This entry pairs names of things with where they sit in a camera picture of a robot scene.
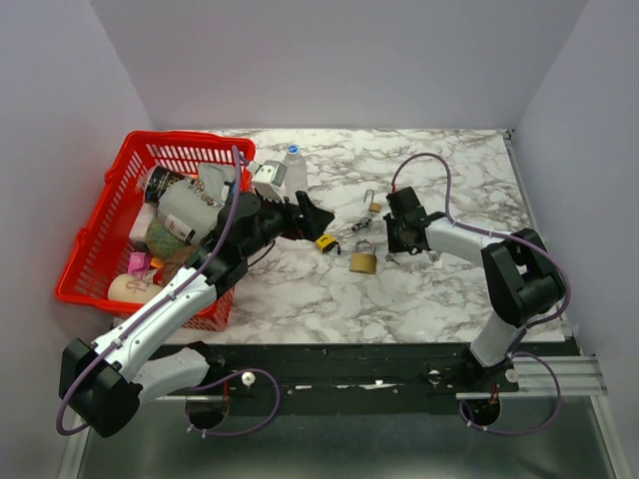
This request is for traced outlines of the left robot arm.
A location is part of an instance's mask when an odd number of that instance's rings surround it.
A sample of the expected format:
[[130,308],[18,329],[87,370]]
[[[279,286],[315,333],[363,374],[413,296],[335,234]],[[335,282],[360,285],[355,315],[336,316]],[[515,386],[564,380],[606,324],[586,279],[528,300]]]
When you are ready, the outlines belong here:
[[119,432],[136,414],[147,386],[137,376],[152,354],[188,319],[213,304],[249,271],[252,255],[277,238],[315,241],[334,214],[305,192],[297,200],[269,201],[235,192],[204,239],[174,278],[118,328],[91,343],[70,342],[62,353],[56,416],[59,434],[71,408],[102,437]]

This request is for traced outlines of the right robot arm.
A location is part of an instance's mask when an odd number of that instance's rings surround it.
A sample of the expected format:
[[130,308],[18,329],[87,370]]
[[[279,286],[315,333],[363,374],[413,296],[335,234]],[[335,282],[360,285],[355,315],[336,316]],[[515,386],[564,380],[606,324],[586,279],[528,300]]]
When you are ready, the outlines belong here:
[[568,282],[532,229],[490,232],[441,212],[387,214],[383,219],[390,253],[447,253],[483,268],[492,312],[464,349],[458,369],[470,390],[492,383],[495,367],[505,362],[526,329],[543,321],[557,302],[567,304]]

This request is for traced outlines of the large brass padlock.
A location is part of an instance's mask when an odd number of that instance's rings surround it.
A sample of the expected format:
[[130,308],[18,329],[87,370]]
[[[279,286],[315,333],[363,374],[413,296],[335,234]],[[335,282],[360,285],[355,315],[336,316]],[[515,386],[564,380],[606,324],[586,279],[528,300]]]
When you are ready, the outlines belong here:
[[375,244],[369,239],[359,239],[355,242],[349,263],[349,271],[363,274],[376,273],[377,258]]

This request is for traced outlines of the small brass padlock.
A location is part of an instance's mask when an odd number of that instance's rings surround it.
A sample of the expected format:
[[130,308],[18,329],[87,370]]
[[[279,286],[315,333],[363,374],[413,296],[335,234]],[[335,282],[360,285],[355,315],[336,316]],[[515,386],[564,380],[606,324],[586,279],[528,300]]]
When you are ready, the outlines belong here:
[[376,216],[381,211],[381,204],[375,201],[375,191],[368,189],[364,193],[363,202],[366,205],[366,211],[371,216]]

